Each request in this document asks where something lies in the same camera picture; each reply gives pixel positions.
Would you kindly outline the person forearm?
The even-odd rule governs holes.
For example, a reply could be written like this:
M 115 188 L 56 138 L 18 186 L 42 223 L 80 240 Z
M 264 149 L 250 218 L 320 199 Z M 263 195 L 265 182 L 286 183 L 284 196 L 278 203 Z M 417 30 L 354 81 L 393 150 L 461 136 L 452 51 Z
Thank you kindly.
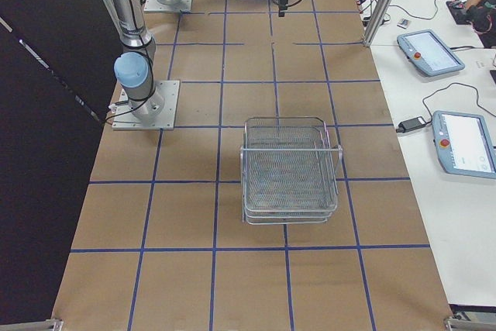
M 476 34 L 495 33 L 495 0 L 466 0 L 464 8 Z

